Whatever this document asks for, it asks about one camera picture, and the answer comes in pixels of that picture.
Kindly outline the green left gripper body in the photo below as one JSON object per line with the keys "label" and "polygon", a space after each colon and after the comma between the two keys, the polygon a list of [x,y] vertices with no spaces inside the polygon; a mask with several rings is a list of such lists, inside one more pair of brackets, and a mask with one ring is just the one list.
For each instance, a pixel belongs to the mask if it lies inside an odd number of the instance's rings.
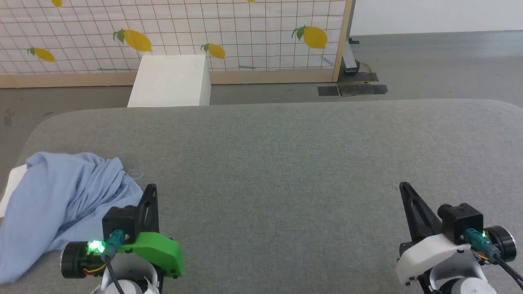
{"label": "green left gripper body", "polygon": [[135,254],[160,269],[165,276],[183,275],[183,257],[179,244],[156,232],[138,233],[135,242],[123,232],[113,232],[105,241],[74,241],[61,255],[61,274],[67,279],[100,276],[118,253]]}

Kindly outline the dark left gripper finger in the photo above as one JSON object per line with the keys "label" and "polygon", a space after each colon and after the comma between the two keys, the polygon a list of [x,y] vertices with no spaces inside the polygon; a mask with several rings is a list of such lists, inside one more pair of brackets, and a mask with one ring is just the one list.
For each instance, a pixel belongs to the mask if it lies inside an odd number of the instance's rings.
{"label": "dark left gripper finger", "polygon": [[148,184],[138,204],[138,233],[150,232],[150,218],[153,204],[153,184]]}
{"label": "dark left gripper finger", "polygon": [[152,231],[159,233],[158,192],[156,184],[152,184]]}

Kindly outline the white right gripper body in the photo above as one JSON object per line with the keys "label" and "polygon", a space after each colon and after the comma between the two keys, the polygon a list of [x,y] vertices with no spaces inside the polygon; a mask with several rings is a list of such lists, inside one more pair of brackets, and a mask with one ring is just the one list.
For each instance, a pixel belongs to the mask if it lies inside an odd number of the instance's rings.
{"label": "white right gripper body", "polygon": [[443,234],[429,236],[415,243],[403,243],[396,263],[398,281],[409,286],[490,286],[482,271],[484,265],[500,266],[512,279],[517,272],[509,266],[517,255],[512,235],[501,226],[482,232],[467,229],[455,244]]}

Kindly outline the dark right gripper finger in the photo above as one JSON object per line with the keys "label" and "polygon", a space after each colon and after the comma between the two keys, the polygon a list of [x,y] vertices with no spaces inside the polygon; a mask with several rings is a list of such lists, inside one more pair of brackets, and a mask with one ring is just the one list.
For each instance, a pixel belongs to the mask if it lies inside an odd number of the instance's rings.
{"label": "dark right gripper finger", "polygon": [[421,197],[408,182],[400,183],[400,195],[403,201],[411,241],[420,242],[420,240],[424,238],[422,233],[425,225],[418,210],[420,208]]}
{"label": "dark right gripper finger", "polygon": [[430,209],[429,205],[422,199],[422,197],[420,200],[420,208],[418,210],[425,224],[422,233],[424,238],[441,234],[441,220],[435,214],[435,212],[433,212],[433,210]]}

